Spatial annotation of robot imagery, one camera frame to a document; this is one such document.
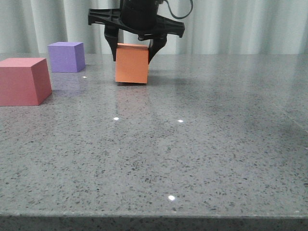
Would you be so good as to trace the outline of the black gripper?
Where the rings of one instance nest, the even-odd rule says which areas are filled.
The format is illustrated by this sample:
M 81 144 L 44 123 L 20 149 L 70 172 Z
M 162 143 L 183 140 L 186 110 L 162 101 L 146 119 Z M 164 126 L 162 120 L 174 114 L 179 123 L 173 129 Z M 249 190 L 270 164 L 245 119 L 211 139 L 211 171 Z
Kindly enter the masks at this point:
M 148 63 L 167 43 L 167 35 L 183 36 L 185 26 L 157 14 L 158 0 L 122 0 L 118 9 L 89 9 L 88 23 L 104 25 L 113 61 L 116 61 L 118 34 L 120 30 L 138 36 L 139 40 L 150 40 Z

